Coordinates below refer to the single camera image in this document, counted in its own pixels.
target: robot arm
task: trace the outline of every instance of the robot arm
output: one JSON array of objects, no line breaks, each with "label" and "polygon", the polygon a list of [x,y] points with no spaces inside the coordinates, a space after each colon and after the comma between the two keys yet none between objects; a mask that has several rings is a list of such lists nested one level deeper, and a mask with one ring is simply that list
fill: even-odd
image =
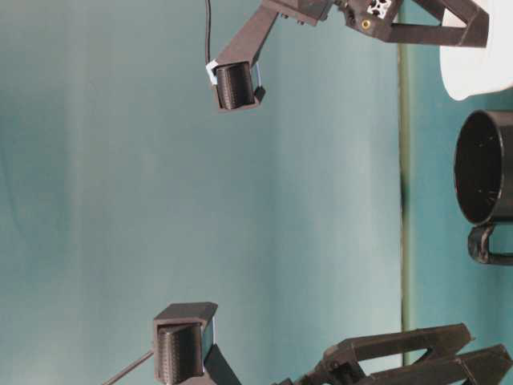
[{"label": "robot arm", "polygon": [[[258,58],[269,32],[281,14],[300,24],[316,26],[325,21],[332,6],[345,15],[345,24],[371,38],[388,43],[485,47],[489,16],[474,0],[414,0],[440,21],[438,26],[397,23],[404,0],[261,0],[256,13],[242,27],[217,59],[207,65],[216,105],[220,111],[260,106],[265,95]],[[456,15],[462,27],[442,26],[446,11]],[[256,67],[256,78],[252,69]]]},{"label": "robot arm", "polygon": [[[170,305],[153,322],[153,349],[103,385],[113,385],[155,356],[155,378],[164,385],[240,385],[214,340],[210,302]],[[295,383],[280,385],[498,385],[513,365],[502,345],[464,355],[471,341],[463,324],[406,333],[350,338],[330,347],[322,360]],[[366,375],[359,362],[426,350],[414,364]]]},{"label": "robot arm", "polygon": [[[280,385],[465,385],[499,384],[512,361],[504,346],[456,355],[471,341],[465,325],[351,338],[330,347],[315,369]],[[426,350],[414,364],[366,375],[360,361]]]}]

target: black cup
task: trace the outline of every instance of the black cup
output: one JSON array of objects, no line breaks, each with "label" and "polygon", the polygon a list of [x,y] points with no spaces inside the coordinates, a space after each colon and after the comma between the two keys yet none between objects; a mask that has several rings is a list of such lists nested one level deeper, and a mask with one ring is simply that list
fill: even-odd
[{"label": "black cup", "polygon": [[513,221],[513,111],[476,111],[459,134],[454,159],[459,207],[475,227],[468,251],[479,263],[513,265],[513,254],[492,253],[499,223]]}]

